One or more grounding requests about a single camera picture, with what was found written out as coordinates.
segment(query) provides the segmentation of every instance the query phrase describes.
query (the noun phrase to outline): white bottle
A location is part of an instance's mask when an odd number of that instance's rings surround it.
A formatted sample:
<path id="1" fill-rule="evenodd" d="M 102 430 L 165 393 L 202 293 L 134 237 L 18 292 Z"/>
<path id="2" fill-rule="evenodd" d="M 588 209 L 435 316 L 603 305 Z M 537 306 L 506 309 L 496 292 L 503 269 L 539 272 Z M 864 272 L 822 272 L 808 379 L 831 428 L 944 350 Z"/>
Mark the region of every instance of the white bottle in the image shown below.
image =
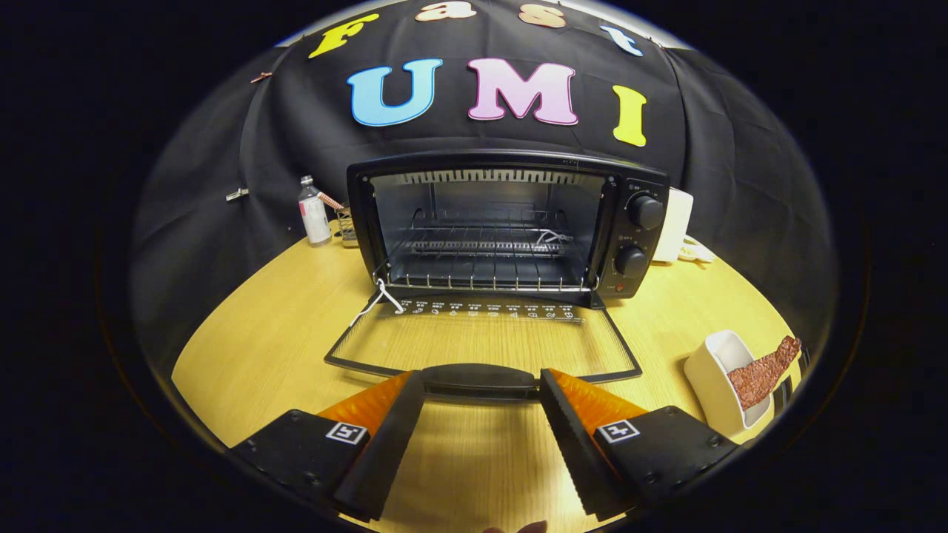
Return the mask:
<path id="1" fill-rule="evenodd" d="M 313 246 L 322 246 L 329 242 L 332 233 L 329 231 L 329 221 L 326 220 L 326 207 L 322 200 L 317 198 L 319 191 L 313 187 L 313 176 L 305 175 L 301 180 L 302 192 L 300 192 L 300 215 L 302 223 L 306 226 L 306 236 L 309 237 L 309 244 Z"/>

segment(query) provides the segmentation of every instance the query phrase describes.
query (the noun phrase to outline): letter m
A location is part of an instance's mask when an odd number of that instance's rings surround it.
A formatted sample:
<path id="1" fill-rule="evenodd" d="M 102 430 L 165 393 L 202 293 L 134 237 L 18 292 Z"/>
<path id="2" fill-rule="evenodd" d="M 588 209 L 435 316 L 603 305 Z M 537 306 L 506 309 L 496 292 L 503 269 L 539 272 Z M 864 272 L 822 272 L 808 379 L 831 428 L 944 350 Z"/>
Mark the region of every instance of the letter m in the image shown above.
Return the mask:
<path id="1" fill-rule="evenodd" d="M 502 119 L 505 111 L 499 106 L 499 97 L 522 119 L 539 97 L 539 109 L 534 113 L 537 120 L 564 126 L 579 122 L 570 100 L 570 78 L 576 71 L 568 66 L 544 63 L 527 81 L 503 59 L 475 59 L 467 66 L 477 71 L 478 80 L 477 104 L 467 112 L 472 119 Z"/>

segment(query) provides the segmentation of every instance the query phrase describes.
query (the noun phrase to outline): oven door handle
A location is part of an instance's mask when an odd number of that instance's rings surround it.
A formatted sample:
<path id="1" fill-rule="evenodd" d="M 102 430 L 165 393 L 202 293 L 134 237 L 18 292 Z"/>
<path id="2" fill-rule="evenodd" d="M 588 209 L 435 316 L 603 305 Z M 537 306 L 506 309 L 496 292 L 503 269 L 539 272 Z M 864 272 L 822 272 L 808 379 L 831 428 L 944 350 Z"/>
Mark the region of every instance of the oven door handle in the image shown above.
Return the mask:
<path id="1" fill-rule="evenodd" d="M 428 395 L 444 399 L 462 396 L 490 402 L 537 398 L 538 380 L 533 374 L 494 364 L 455 363 L 431 366 L 421 371 Z"/>

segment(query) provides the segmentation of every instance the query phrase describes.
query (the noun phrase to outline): white container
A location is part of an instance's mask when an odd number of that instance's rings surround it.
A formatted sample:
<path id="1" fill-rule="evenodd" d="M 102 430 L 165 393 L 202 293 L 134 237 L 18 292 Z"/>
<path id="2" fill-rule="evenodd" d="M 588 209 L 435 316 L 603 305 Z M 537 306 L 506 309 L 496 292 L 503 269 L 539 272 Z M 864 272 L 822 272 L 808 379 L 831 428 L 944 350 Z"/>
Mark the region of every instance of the white container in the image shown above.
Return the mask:
<path id="1" fill-rule="evenodd" d="M 684 362 L 684 375 L 698 395 L 707 425 L 728 438 L 752 429 L 770 409 L 771 396 L 747 411 L 740 407 L 738 392 L 727 373 L 754 362 L 751 351 L 731 330 L 709 335 Z"/>
<path id="2" fill-rule="evenodd" d="M 662 233 L 658 237 L 658 245 L 652 261 L 670 263 L 678 260 L 681 252 L 684 235 L 688 231 L 688 221 L 691 219 L 691 206 L 695 198 L 678 189 L 668 191 L 668 207 L 665 209 L 665 222 L 662 223 Z"/>

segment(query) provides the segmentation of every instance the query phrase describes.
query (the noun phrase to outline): meat slice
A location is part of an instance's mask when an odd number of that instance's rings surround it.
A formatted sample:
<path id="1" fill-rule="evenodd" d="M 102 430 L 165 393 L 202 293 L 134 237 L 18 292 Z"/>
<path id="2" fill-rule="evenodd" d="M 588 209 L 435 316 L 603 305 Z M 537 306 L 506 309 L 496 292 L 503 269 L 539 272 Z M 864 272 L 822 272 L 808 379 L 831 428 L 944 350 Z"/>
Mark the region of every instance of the meat slice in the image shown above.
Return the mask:
<path id="1" fill-rule="evenodd" d="M 772 354 L 729 372 L 727 377 L 738 392 L 740 408 L 747 411 L 773 392 L 780 376 L 790 368 L 799 352 L 800 339 L 787 336 Z"/>

